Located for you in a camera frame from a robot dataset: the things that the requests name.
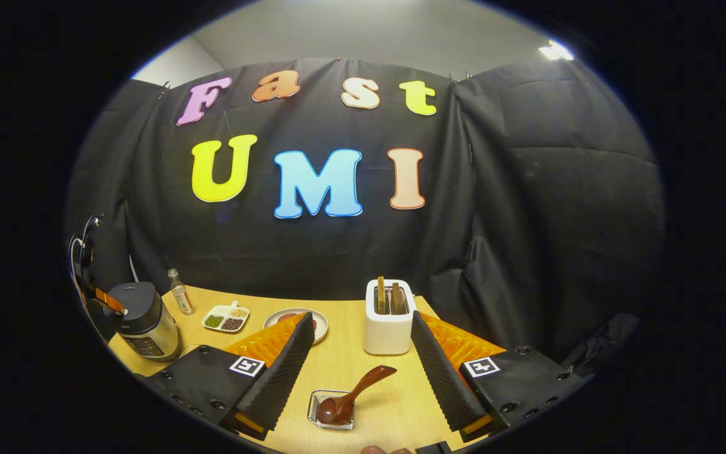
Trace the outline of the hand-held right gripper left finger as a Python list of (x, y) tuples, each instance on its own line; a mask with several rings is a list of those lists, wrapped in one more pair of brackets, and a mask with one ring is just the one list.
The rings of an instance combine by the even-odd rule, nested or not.
[(149, 386), (213, 425), (263, 440), (276, 428), (314, 334), (312, 313), (300, 313), (236, 347), (194, 347), (149, 376)]

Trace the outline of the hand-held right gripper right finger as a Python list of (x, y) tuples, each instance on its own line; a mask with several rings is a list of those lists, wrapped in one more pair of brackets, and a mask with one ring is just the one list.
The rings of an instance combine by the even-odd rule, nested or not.
[(504, 349), (418, 311), (411, 338), (447, 425), (464, 441), (530, 422), (588, 382), (532, 347)]

